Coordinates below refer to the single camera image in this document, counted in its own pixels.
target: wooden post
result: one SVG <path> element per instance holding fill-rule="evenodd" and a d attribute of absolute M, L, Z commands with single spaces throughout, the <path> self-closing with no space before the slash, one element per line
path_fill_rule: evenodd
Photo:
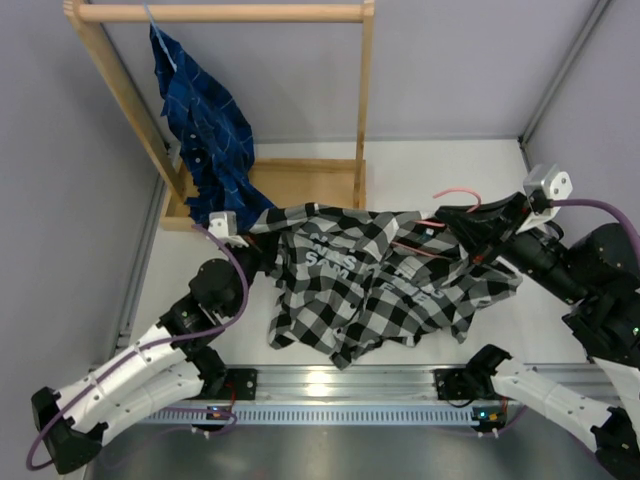
<path fill-rule="evenodd" d="M 374 0 L 364 0 L 362 5 L 362 57 L 360 59 L 360 96 L 358 100 L 358 130 L 356 137 L 356 170 L 353 183 L 353 207 L 362 205 L 362 169 L 364 168 L 364 137 L 367 130 L 369 106 L 369 78 L 371 77 L 371 47 L 373 44 Z"/>
<path fill-rule="evenodd" d="M 78 9 L 83 5 L 85 5 L 84 0 L 64 0 L 64 13 L 89 51 L 93 62 L 151 157 L 156 169 L 167 183 L 169 190 L 176 198 L 183 201 L 185 196 L 184 182 L 171 164 L 158 127 L 102 25 L 85 23 L 78 16 Z"/>

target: metal floor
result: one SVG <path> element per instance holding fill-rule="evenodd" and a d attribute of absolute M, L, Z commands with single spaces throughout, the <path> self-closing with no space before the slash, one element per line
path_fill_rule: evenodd
<path fill-rule="evenodd" d="M 569 435 L 533 412 L 498 440 L 436 427 L 244 426 L 205 440 L 189 431 L 140 425 L 101 454 L 130 461 L 91 480 L 610 480 Z"/>

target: blue shirt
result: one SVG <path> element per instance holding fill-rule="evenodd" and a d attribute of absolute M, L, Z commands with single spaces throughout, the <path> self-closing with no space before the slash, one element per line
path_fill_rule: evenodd
<path fill-rule="evenodd" d="M 249 183 L 248 172 L 255 161 L 251 126 L 231 94 L 202 70 L 180 43 L 160 30 L 158 33 L 167 53 L 151 28 L 155 74 L 165 101 L 162 115 L 181 143 L 180 156 L 199 193 L 187 198 L 190 216 L 196 223 L 206 224 L 209 213 L 231 210 L 236 212 L 238 231 L 245 232 L 262 211 L 273 207 Z"/>

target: white mounting bracket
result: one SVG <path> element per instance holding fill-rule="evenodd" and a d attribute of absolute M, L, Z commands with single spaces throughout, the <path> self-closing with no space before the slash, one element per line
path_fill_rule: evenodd
<path fill-rule="evenodd" d="M 542 191 L 547 200 L 565 200 L 573 191 L 571 178 L 567 172 L 561 172 L 557 165 L 536 165 L 523 182 L 524 191 L 529 198 L 534 192 Z M 552 220 L 560 207 L 548 208 L 543 212 L 531 212 L 517 233 L 526 232 Z"/>
<path fill-rule="evenodd" d="M 233 247 L 248 247 L 249 244 L 236 235 L 235 212 L 213 212 L 209 214 L 209 232 L 220 241 Z"/>

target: gray wall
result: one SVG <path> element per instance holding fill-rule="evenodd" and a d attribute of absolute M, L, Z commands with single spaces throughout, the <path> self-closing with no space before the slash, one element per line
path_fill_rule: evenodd
<path fill-rule="evenodd" d="M 155 171 L 62 2 L 0 2 L 0 64 L 1 476 L 56 478 L 29 398 L 104 361 Z"/>
<path fill-rule="evenodd" d="M 212 2 L 188 3 L 203 1 Z M 282 3 L 292 1 L 318 3 Z M 593 4 L 376 0 L 369 137 L 516 137 Z M 359 25 L 161 27 L 230 89 L 257 139 L 355 138 Z M 148 30 L 109 26 L 159 114 Z"/>
<path fill-rule="evenodd" d="M 640 2 L 615 0 L 536 131 L 532 163 L 558 163 L 573 197 L 613 203 L 640 226 Z M 611 221 L 565 208 L 569 240 Z"/>

